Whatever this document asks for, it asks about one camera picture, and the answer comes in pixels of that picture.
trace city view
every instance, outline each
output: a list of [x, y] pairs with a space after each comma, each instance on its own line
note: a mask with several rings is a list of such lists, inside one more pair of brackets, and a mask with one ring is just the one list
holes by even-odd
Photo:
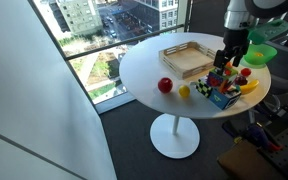
[[34, 0], [94, 104], [126, 92], [123, 55], [137, 42], [85, 56], [80, 53], [177, 24], [178, 0]]

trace wooden tray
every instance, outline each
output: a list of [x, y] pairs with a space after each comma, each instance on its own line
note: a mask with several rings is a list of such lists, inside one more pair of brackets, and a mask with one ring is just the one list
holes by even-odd
[[185, 79], [213, 68], [214, 58], [214, 51], [193, 41], [159, 52], [159, 59], [179, 79]]

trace table base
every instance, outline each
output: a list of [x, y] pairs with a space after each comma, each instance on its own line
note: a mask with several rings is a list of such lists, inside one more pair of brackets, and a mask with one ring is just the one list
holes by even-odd
[[163, 155], [180, 159], [191, 155], [198, 147], [200, 133], [189, 118], [162, 114], [151, 126], [150, 136], [155, 148]]

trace green bowl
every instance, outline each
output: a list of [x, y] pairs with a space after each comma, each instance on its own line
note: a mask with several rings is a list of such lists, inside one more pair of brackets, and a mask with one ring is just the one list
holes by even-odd
[[277, 50], [269, 45], [250, 44], [244, 59], [252, 65], [262, 65], [273, 59], [277, 54]]

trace equipment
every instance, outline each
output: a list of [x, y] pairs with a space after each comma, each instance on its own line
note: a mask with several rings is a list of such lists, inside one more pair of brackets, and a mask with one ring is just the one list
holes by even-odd
[[288, 23], [276, 20], [258, 25], [258, 18], [273, 18], [288, 11], [288, 0], [231, 0], [225, 14], [224, 50], [218, 50], [214, 60], [216, 73], [223, 75], [232, 58], [237, 67], [247, 53], [250, 40], [261, 44], [288, 30]]

